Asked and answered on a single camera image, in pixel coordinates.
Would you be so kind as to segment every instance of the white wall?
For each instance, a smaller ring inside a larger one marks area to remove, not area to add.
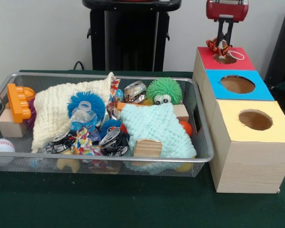
[[[206,0],[183,0],[171,12],[164,70],[192,71],[197,46],[217,34],[206,18]],[[235,24],[232,44],[243,46],[265,76],[285,15],[285,0],[251,0],[246,20]],[[86,39],[89,9],[81,0],[0,0],[0,83],[20,69],[71,69],[81,60],[91,69]]]

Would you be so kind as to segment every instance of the round hole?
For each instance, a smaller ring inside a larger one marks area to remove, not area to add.
[[[272,126],[270,116],[259,110],[244,110],[238,117],[241,123],[253,130],[264,131]]]
[[[237,60],[229,54],[226,55],[226,58],[220,58],[218,54],[215,54],[213,58],[215,61],[222,64],[233,64],[237,62]]]
[[[248,94],[256,88],[252,81],[238,75],[226,76],[220,82],[228,91],[236,94]]]

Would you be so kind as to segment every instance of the blue fuzzy ball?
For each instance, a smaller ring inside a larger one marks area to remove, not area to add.
[[[89,92],[78,92],[75,96],[71,97],[71,102],[67,106],[68,110],[68,117],[72,117],[72,111],[75,108],[78,108],[79,103],[82,101],[88,101],[90,102],[92,106],[93,112],[96,113],[98,121],[102,121],[105,116],[105,104],[100,98],[100,96],[96,94],[92,94]]]
[[[109,119],[101,126],[100,137],[103,139],[110,127],[120,127],[121,125],[122,122],[120,120]]]

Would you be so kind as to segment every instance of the metal basket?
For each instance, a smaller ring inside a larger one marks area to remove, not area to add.
[[[27,86],[40,92],[63,83],[79,83],[84,81],[94,81],[106,78],[107,75],[68,75],[68,74],[42,74],[42,73],[16,73],[7,77],[0,86],[0,114],[2,107],[8,102],[7,99],[7,83],[15,83],[17,86]],[[127,85],[142,80],[148,86],[157,77],[134,77],[134,76],[117,76],[121,79],[119,87],[124,89]],[[108,157],[108,156],[89,156],[89,155],[63,155],[63,154],[41,154],[31,153],[31,143],[33,135],[29,131],[23,138],[7,138],[16,148],[16,153],[0,152],[0,157],[14,157],[9,164],[0,167],[0,171],[24,171],[24,172],[54,172],[54,173],[71,173],[69,167],[63,170],[57,168],[58,159],[63,162],[77,162],[80,164],[77,173],[104,173],[104,174],[130,174],[130,175],[152,175],[152,172],[133,171],[126,167],[127,162],[143,162],[148,164],[152,170],[157,168],[164,171],[157,173],[158,176],[180,176],[195,177],[204,163],[209,162],[213,158],[213,148],[206,124],[206,119],[201,103],[200,93],[197,85],[187,78],[175,78],[183,92],[184,104],[190,115],[189,123],[193,128],[191,137],[197,156],[195,159],[179,159],[179,158],[138,158],[138,157]],[[105,161],[106,168],[91,168],[90,163],[84,160]],[[169,169],[171,163],[177,164],[177,169]]]

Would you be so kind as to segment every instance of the green fuzzy ball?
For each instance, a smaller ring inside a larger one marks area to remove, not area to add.
[[[147,99],[154,101],[156,95],[169,95],[173,105],[179,105],[182,101],[181,87],[170,77],[161,77],[149,85]]]

